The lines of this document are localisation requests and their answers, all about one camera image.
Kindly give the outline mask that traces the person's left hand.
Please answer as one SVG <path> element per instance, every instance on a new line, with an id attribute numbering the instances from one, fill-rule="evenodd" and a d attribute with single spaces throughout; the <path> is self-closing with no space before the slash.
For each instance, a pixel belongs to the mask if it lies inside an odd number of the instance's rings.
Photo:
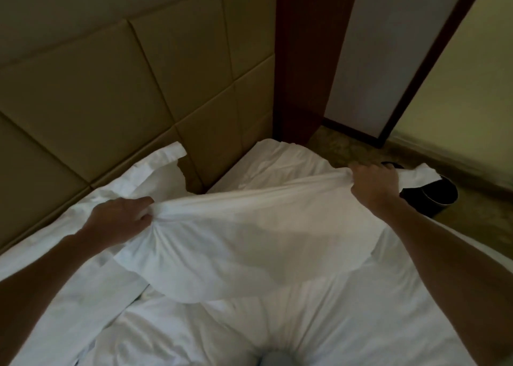
<path id="1" fill-rule="evenodd" d="M 120 199 L 125 198 L 108 200 L 94 207 L 84 226 L 76 233 L 77 238 L 95 253 L 125 243 L 141 233 L 123 233 L 120 228 Z"/>

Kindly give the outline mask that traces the person's right hand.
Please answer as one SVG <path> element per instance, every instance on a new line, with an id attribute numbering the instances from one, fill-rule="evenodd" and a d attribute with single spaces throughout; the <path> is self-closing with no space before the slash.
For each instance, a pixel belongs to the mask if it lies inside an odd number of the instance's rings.
<path id="1" fill-rule="evenodd" d="M 349 164 L 352 194 L 375 216 L 382 218 L 400 199 L 399 175 L 391 164 Z"/>

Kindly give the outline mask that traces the white pillowcase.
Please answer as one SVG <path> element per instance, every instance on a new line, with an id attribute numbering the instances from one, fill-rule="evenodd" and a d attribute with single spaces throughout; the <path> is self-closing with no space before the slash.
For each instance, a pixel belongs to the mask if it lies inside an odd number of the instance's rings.
<path id="1" fill-rule="evenodd" d="M 359 268 L 386 227 L 340 168 L 272 188 L 155 204 L 152 224 L 114 256 L 180 303 L 261 296 Z"/>

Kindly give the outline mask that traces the person's right forearm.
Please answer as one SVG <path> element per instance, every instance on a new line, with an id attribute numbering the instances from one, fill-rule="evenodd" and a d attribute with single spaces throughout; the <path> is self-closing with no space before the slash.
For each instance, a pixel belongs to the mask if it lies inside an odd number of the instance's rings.
<path id="1" fill-rule="evenodd" d="M 513 357 L 513 273 L 399 197 L 371 207 L 400 238 L 425 287 L 478 366 Z"/>

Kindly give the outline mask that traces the person's left forearm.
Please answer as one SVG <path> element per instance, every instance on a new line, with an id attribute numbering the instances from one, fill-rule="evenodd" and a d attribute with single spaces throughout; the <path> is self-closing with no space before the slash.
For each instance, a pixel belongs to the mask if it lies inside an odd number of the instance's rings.
<path id="1" fill-rule="evenodd" d="M 0 366 L 9 366 L 70 277 L 88 259 L 116 244 L 106 235 L 80 231 L 0 281 Z"/>

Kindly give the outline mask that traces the black waste bin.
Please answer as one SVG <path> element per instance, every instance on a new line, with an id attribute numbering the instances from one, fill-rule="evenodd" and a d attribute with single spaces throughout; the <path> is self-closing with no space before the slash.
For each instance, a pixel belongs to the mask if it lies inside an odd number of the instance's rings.
<path id="1" fill-rule="evenodd" d="M 390 205 L 397 212 L 403 210 L 417 218 L 433 218 L 458 200 L 458 188 L 445 176 L 426 163 L 407 169 L 394 162 L 382 162 L 391 171 L 395 169 L 399 192 Z"/>

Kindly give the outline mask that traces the white pillow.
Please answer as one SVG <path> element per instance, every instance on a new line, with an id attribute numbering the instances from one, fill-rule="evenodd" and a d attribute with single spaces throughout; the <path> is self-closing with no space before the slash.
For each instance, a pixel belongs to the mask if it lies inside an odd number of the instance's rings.
<path id="1" fill-rule="evenodd" d="M 32 264 L 61 239 L 78 231 L 93 208 L 117 197 L 151 196 L 156 202 L 187 196 L 178 161 L 187 155 L 179 142 L 158 149 L 120 177 L 95 189 L 53 223 L 0 255 L 0 280 Z M 95 338 L 147 288 L 139 275 L 114 256 L 123 245 L 86 261 L 66 282 L 36 324 L 10 366 L 74 366 Z"/>

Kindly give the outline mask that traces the beige padded headboard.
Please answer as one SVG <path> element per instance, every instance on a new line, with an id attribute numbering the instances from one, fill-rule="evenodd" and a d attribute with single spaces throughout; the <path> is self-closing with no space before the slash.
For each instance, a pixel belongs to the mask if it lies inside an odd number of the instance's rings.
<path id="1" fill-rule="evenodd" d="M 277 0 L 172 0 L 0 67 L 0 256 L 179 141 L 212 187 L 272 137 Z"/>

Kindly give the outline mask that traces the dark wooden pillar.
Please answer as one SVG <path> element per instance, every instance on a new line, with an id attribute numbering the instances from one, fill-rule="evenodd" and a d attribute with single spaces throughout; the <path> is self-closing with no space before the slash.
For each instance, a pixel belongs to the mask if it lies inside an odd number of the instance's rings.
<path id="1" fill-rule="evenodd" d="M 305 145 L 321 126 L 355 0 L 277 0 L 273 138 Z"/>

